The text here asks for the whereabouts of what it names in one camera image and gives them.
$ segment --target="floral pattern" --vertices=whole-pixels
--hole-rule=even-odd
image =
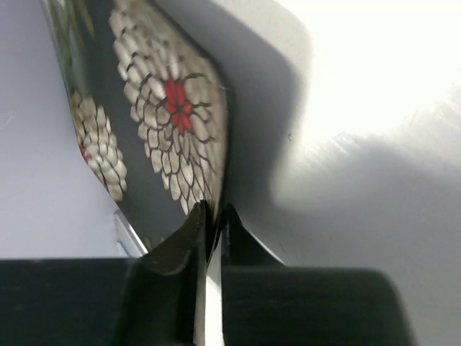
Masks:
[[[210,62],[145,0],[115,0],[118,72],[154,172],[188,213],[218,212],[226,151],[224,89]]]
[[[121,201],[127,190],[127,169],[104,108],[75,91],[71,112],[81,155],[112,198]]]

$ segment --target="gray surface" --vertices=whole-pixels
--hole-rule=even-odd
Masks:
[[[459,345],[460,10],[333,2],[160,1],[236,88],[243,222],[286,263],[383,270],[421,345]]]
[[[0,257],[117,256],[117,206],[76,145],[40,1],[0,1]]]

